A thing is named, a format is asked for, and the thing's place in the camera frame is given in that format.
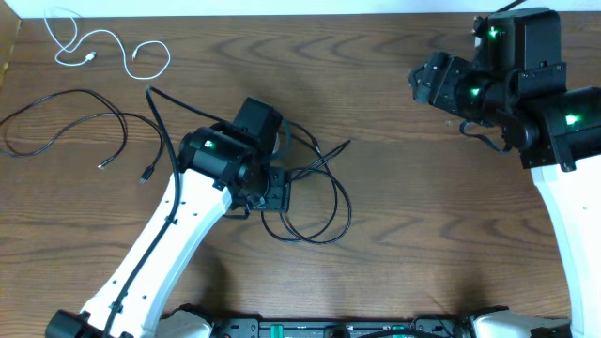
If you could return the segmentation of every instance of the black cable plug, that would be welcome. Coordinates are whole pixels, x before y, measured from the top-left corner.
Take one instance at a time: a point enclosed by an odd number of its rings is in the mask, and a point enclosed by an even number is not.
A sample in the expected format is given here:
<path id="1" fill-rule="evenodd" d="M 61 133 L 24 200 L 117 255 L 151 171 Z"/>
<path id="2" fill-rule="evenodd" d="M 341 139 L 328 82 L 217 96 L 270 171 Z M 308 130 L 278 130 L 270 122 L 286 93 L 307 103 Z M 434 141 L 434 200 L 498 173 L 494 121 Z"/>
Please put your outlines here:
<path id="1" fill-rule="evenodd" d="M 154 173 L 154 165 L 149 165 L 144 170 L 144 173 L 142 173 L 140 176 L 140 184 L 146 183 L 146 181 L 148 181 L 148 179 L 152 176 L 152 173 Z"/>

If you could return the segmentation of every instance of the table surface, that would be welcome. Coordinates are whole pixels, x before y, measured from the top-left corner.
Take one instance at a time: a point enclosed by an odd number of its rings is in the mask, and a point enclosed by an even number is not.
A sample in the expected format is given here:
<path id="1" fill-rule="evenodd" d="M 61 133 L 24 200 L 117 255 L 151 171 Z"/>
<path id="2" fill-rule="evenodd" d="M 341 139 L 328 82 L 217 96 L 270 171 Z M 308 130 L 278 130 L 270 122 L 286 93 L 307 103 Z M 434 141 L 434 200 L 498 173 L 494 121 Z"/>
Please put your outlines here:
<path id="1" fill-rule="evenodd" d="M 248 96 L 272 104 L 329 149 L 351 139 L 331 164 L 353 206 L 334 245 L 271 238 L 257 214 L 221 220 L 209 232 L 165 310 L 201 303 L 216 315 L 265 318 L 398 318 L 462 314 L 495 304 L 524 315 L 567 316 L 562 263 L 544 203 L 517 153 L 499 155 L 461 136 L 452 115 L 411 99 L 408 71 L 431 52 L 471 58 L 472 14 L 212 17 L 80 20 L 80 31 L 116 31 L 128 51 L 159 39 L 173 60 L 160 78 L 135 81 L 113 38 L 97 36 L 55 64 L 39 20 L 25 20 L 0 93 L 2 116 L 55 91 L 88 88 L 124 112 L 151 117 L 148 84 L 226 119 Z M 599 85 L 601 14 L 562 15 L 571 88 Z M 69 21 L 55 23 L 70 39 Z M 130 62 L 154 74 L 159 46 Z M 159 108 L 176 146 L 209 122 L 166 102 Z M 102 106 L 76 94 L 33 109 L 3 129 L 21 151 L 43 145 Z M 57 309 L 78 311 L 110 277 L 146 225 L 170 175 L 163 157 L 152 179 L 154 130 L 130 119 L 130 142 L 114 118 L 86 122 L 40 155 L 0 158 L 0 336 L 41 335 Z M 484 131 L 498 135 L 498 131 Z M 313 161 L 293 147 L 292 167 Z M 295 184 L 289 219 L 310 232 L 329 217 L 330 183 Z M 344 208 L 334 223 L 340 230 Z M 276 215 L 268 219 L 284 233 Z"/>

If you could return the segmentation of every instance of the white backdrop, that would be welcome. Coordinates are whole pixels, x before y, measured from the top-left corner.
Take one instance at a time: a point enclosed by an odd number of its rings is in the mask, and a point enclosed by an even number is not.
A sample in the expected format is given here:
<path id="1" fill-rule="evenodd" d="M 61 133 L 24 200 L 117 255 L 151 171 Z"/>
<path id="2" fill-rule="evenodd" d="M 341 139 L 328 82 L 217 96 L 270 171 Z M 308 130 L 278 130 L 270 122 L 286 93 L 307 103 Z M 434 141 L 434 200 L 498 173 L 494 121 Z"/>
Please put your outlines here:
<path id="1" fill-rule="evenodd" d="M 40 18 L 47 7 L 83 17 L 302 15 L 423 12 L 490 12 L 511 0 L 5 0 L 22 18 Z M 601 10 L 601 0 L 530 0 L 523 7 Z"/>

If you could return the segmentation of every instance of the green led light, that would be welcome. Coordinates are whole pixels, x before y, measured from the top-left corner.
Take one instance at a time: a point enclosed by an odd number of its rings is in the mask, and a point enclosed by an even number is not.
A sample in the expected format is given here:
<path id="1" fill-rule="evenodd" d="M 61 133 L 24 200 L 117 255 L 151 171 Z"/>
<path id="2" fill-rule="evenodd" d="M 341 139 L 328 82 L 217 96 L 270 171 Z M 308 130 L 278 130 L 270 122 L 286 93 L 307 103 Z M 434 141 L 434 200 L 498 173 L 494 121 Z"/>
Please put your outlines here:
<path id="1" fill-rule="evenodd" d="M 490 31 L 488 32 L 488 35 L 491 38 L 496 38 L 498 34 L 499 34 L 499 31 L 497 29 L 495 29 L 495 27 L 490 27 Z"/>
<path id="2" fill-rule="evenodd" d="M 580 120 L 580 117 L 578 117 L 576 115 L 568 115 L 565 117 L 565 123 L 567 123 L 568 126 L 575 124 L 579 120 Z"/>

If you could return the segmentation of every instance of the charging cable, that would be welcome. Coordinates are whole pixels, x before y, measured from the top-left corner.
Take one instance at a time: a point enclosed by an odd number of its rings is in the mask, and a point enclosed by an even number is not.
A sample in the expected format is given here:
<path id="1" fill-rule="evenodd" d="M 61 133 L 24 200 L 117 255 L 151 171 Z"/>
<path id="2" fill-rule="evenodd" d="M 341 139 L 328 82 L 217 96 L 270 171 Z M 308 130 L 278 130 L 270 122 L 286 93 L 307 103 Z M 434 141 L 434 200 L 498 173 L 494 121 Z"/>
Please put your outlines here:
<path id="1" fill-rule="evenodd" d="M 74 13 L 73 11 L 71 11 L 69 9 L 66 9 L 66 8 L 57 8 L 57 9 L 61 9 L 61 10 L 64 10 L 64 11 L 68 11 L 70 13 Z M 63 45 L 62 43 L 60 43 L 58 41 L 58 39 L 54 35 L 53 30 L 50 28 L 50 25 L 48 24 L 48 16 L 46 15 L 46 11 L 47 11 L 47 9 L 44 9 L 44 22 L 46 23 L 46 28 L 48 28 L 48 33 L 50 33 L 50 36 L 53 38 L 54 42 L 56 42 L 56 44 L 60 47 L 60 51 L 58 51 L 58 53 L 56 53 L 56 55 L 54 56 L 54 60 L 56 61 L 56 63 L 58 63 L 60 65 L 68 66 L 68 67 L 78 67 L 78 66 L 84 65 L 85 63 L 87 63 L 89 61 L 92 61 L 96 57 L 96 52 L 89 53 L 88 55 L 85 56 L 85 59 L 82 62 L 78 62 L 78 63 L 63 62 L 58 57 L 62 53 L 73 53 L 73 52 L 75 52 L 79 48 L 79 46 L 82 44 L 82 42 L 87 37 L 89 37 L 89 36 L 91 36 L 93 34 L 97 34 L 97 33 L 106 33 L 106 34 L 109 34 L 109 35 L 113 36 L 113 38 L 115 38 L 116 42 L 119 44 L 119 47 L 121 47 L 121 52 L 123 53 L 123 67 L 125 68 L 125 71 L 128 73 L 128 75 L 130 75 L 130 77 L 132 77 L 132 79 L 135 79 L 135 80 L 151 80 L 151 79 L 157 78 L 157 77 L 159 77 L 167 69 L 167 67 L 169 66 L 169 63 L 171 62 L 171 53 L 169 53 L 169 49 L 167 48 L 167 46 L 164 43 L 162 43 L 160 41 L 157 41 L 157 40 L 142 42 L 142 43 L 140 43 L 135 48 L 135 50 L 133 51 L 133 54 L 131 54 L 131 60 L 135 60 L 135 57 L 136 57 L 136 55 L 138 55 L 138 50 L 140 49 L 140 47 L 148 45 L 148 44 L 152 44 L 152 43 L 158 43 L 162 47 L 164 47 L 165 51 L 167 52 L 167 62 L 162 67 L 162 69 L 157 74 L 155 74 L 154 76 L 139 77 L 139 76 L 131 75 L 130 70 L 128 69 L 127 54 L 125 53 L 125 48 L 123 47 L 123 44 L 121 43 L 121 40 L 117 37 L 117 35 L 115 33 L 111 32 L 109 30 L 106 30 L 106 29 L 97 29 L 95 31 L 92 31 L 92 32 L 89 32 L 89 33 L 85 34 L 82 38 L 80 38 L 79 42 L 77 42 L 77 44 L 75 44 L 74 47 L 72 47 L 71 49 L 69 49 L 69 47 L 77 39 L 78 29 L 77 29 L 77 23 L 75 22 L 75 19 L 73 19 L 72 16 L 69 16 L 69 18 L 73 22 L 73 28 L 75 29 L 75 34 L 73 35 L 73 38 L 71 39 L 71 41 L 67 45 Z"/>

